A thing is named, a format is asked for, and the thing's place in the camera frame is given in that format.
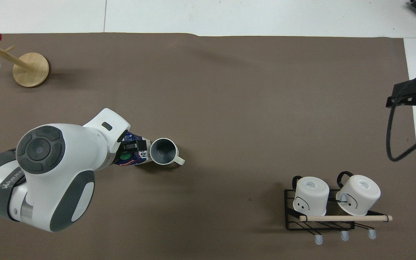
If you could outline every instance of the mug rack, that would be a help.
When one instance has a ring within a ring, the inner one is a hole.
[[[41,84],[49,74],[48,60],[36,52],[25,53],[17,58],[9,53],[14,47],[0,48],[0,57],[14,64],[12,73],[15,81],[24,87],[36,87]]]
[[[342,212],[334,198],[339,189],[330,189],[329,200],[327,203],[328,212]],[[338,230],[341,233],[341,239],[347,241],[349,239],[349,230],[362,228],[368,231],[370,239],[376,238],[375,228],[356,223],[356,221],[383,221],[389,222],[393,217],[387,214],[368,211],[365,216],[350,216],[344,214],[332,214],[325,216],[307,216],[293,209],[292,202],[294,200],[294,190],[284,190],[285,198],[285,228],[290,231],[307,231],[314,235],[317,245],[323,243],[323,235],[319,230]]]

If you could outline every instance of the wooden dowel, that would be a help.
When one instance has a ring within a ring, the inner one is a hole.
[[[5,49],[4,52],[8,53],[9,51],[12,51],[12,49],[15,48],[15,45],[10,46],[9,48]]]
[[[3,49],[0,48],[0,57],[12,62],[13,64],[25,69],[26,71],[33,71],[34,68],[25,62],[21,61],[20,59],[12,56],[9,53],[6,53]]]
[[[390,215],[383,216],[299,216],[299,221],[391,221]]]

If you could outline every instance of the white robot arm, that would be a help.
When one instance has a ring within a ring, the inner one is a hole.
[[[94,192],[94,171],[113,163],[129,123],[105,108],[83,126],[42,125],[0,153],[0,215],[55,232],[77,221]]]

